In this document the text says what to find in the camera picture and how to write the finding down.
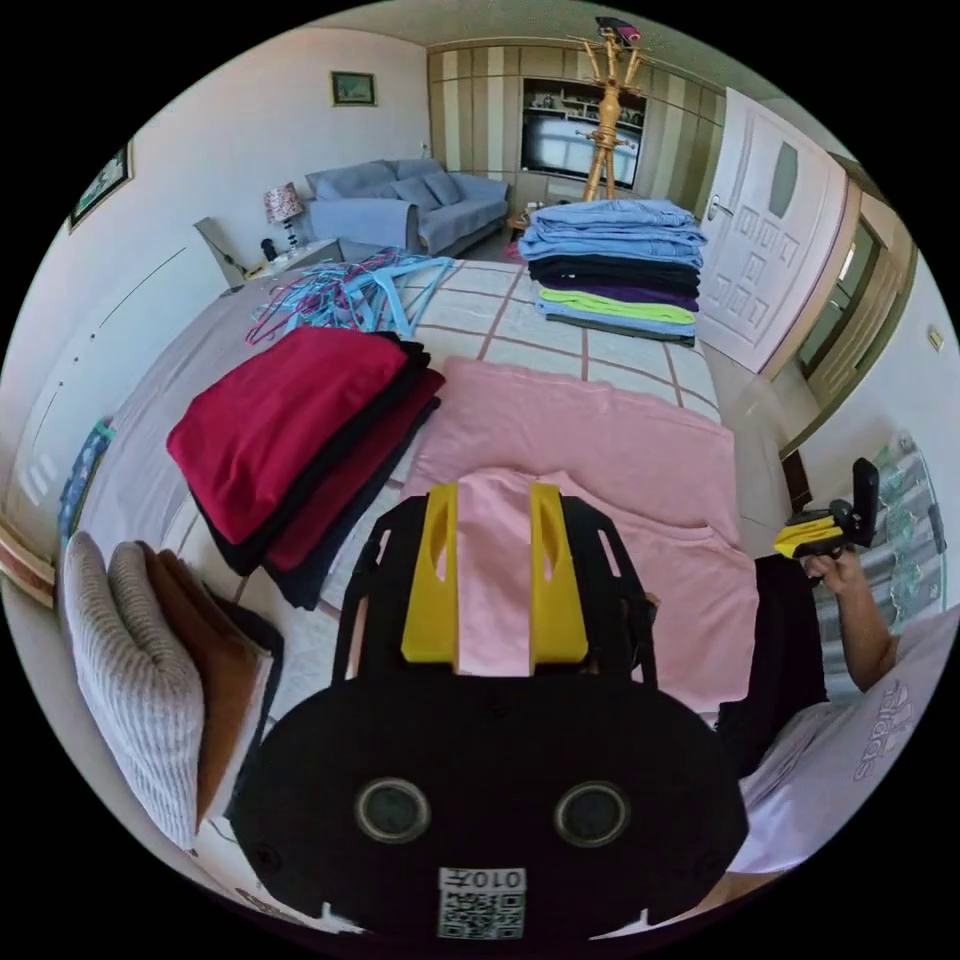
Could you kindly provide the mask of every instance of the lamp shade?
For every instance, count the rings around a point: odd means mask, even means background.
[[[284,220],[291,220],[303,213],[300,195],[292,183],[268,190],[263,195],[263,205],[270,223],[283,223]]]

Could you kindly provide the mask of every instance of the hand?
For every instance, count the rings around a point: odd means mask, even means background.
[[[837,596],[866,582],[860,561],[852,550],[844,550],[836,560],[833,557],[807,557],[803,566],[808,577],[823,577],[827,589]]]

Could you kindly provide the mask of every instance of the black folded shirt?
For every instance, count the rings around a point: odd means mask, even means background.
[[[231,543],[227,540],[210,521],[203,504],[194,496],[197,509],[210,528],[210,536],[234,573],[241,577],[249,576],[263,563],[274,541],[300,512],[324,474],[349,454],[380,418],[416,386],[422,371],[430,363],[430,354],[424,353],[422,343],[400,342],[399,338],[392,335],[391,338],[396,339],[407,354],[406,363],[380,393],[317,451],[290,485],[273,513],[243,543]],[[283,424],[277,424],[277,429],[282,430]]]
[[[622,283],[688,297],[696,297],[700,292],[700,272],[685,263],[588,254],[531,260],[529,269],[534,280],[569,278],[601,286]]]
[[[303,563],[292,570],[280,570],[269,560],[264,560],[263,569],[280,588],[287,603],[305,610],[313,610],[320,601],[320,591],[330,573],[333,561],[343,546],[351,530],[367,512],[370,505],[390,479],[397,464],[403,459],[417,431],[427,422],[430,415],[440,406],[437,397],[431,397],[417,414],[403,439],[380,464],[376,472],[353,495],[343,512],[330,525],[320,542],[310,551]]]

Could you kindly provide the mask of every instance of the door window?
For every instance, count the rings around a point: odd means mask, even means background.
[[[770,203],[767,205],[775,217],[782,218],[787,212],[797,189],[799,171],[800,158],[797,156],[797,148],[789,143],[781,143],[777,165],[773,171],[773,183],[770,184]]]

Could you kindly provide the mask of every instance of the striped pillow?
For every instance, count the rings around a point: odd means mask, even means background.
[[[96,544],[78,532],[67,544],[63,578],[63,612],[84,700],[150,818],[178,847],[190,849],[203,687],[163,620],[143,553],[136,544],[121,544],[108,577]]]

